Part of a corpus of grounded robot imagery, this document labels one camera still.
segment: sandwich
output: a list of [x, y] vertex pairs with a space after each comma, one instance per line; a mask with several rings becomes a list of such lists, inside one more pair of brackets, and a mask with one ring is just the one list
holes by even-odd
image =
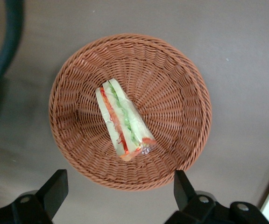
[[117, 155], [129, 161], [156, 144], [150, 130], [114, 78], [102, 84], [96, 98]]

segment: basket rim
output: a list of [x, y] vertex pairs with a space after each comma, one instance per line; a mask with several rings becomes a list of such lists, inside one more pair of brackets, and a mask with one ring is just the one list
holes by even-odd
[[69, 70], [73, 62], [79, 58], [82, 54], [88, 54], [94, 51], [95, 47], [104, 47], [108, 46], [110, 42], [112, 41], [120, 41], [121, 43], [126, 42], [133, 42], [132, 40], [136, 40], [137, 42], [142, 41], [144, 45], [149, 45], [155, 48], [159, 48], [162, 50], [162, 52], [167, 53], [169, 55], [173, 55], [173, 59], [182, 67], [185, 69], [189, 77], [191, 78], [193, 84], [196, 87], [198, 97], [200, 99], [200, 104], [202, 108], [202, 127], [200, 131], [200, 136], [198, 138], [198, 141], [195, 143], [194, 149], [197, 148], [197, 150], [193, 150], [193, 153], [190, 153], [188, 158], [186, 160], [189, 160], [189, 164], [181, 164], [177, 167], [177, 169], [180, 170], [187, 170], [189, 169], [194, 162], [197, 160], [197, 158], [200, 156], [201, 152], [204, 149], [204, 145], [207, 142], [208, 135], [211, 129], [211, 122], [212, 122], [212, 106], [211, 101], [208, 93], [208, 89], [205, 85], [205, 82], [195, 66], [195, 64], [187, 58], [181, 51], [167, 43], [166, 41], [155, 38], [149, 35], [141, 35], [141, 34], [132, 34], [132, 33], [123, 33], [123, 34], [115, 34], [110, 36], [105, 36], [102, 38], [99, 38], [95, 41], [92, 41], [79, 50], [77, 50], [74, 54], [72, 54], [66, 62], [61, 67], [59, 73], [57, 74], [57, 77], [53, 83], [51, 93], [50, 93], [50, 101], [49, 101], [49, 118], [50, 118], [50, 126], [52, 130], [52, 134], [54, 137], [54, 140], [60, 149], [61, 153], [64, 155], [64, 157], [68, 160], [68, 162], [81, 174], [89, 178], [91, 181], [95, 183], [99, 183], [103, 186], [107, 186], [110, 188], [115, 189], [122, 189], [122, 190], [128, 190], [128, 191], [138, 191], [138, 190], [148, 190], [148, 189], [154, 189], [157, 187], [161, 187], [165, 184], [170, 183], [174, 178], [174, 173], [170, 173], [167, 176], [163, 176], [159, 180], [154, 180], [152, 182], [148, 182], [148, 185], [146, 184], [127, 184], [127, 183], [120, 183], [115, 182], [114, 180], [112, 182], [105, 181], [104, 179], [98, 178], [95, 175], [91, 174], [89, 170], [82, 169], [76, 162], [76, 159], [66, 152], [65, 148], [60, 147], [62, 144], [61, 142], [61, 136], [59, 135], [59, 129], [55, 125], [57, 123], [57, 120], [55, 116], [52, 116], [52, 114], [57, 110], [56, 105], [53, 103], [57, 101], [58, 99], [58, 91], [59, 91], [59, 83], [62, 78], [65, 77], [65, 71]]

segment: black cable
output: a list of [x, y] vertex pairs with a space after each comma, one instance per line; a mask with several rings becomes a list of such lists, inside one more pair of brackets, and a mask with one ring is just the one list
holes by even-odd
[[0, 78], [9, 67], [21, 38], [23, 26], [23, 0], [5, 0], [6, 35], [0, 51]]

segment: woven texture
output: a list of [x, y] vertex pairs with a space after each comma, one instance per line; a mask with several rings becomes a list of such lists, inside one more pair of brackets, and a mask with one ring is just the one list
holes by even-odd
[[[95, 90], [116, 78], [158, 144], [129, 162], [112, 146]], [[101, 185], [146, 190], [173, 180], [200, 155], [211, 125], [211, 103], [196, 66], [163, 40], [134, 34], [87, 44], [63, 65], [50, 94], [58, 147], [80, 173]]]

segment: screw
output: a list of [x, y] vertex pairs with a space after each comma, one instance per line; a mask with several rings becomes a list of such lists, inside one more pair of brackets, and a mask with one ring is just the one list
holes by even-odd
[[30, 200], [30, 197], [29, 196], [25, 196], [21, 199], [21, 203], [25, 203], [25, 202], [28, 202]]
[[242, 211], [248, 211], [248, 207], [245, 204], [237, 204], [237, 207]]
[[204, 197], [204, 196], [199, 197], [199, 200], [200, 200], [200, 202], [203, 202], [203, 203], [208, 203], [209, 202], [208, 198]]

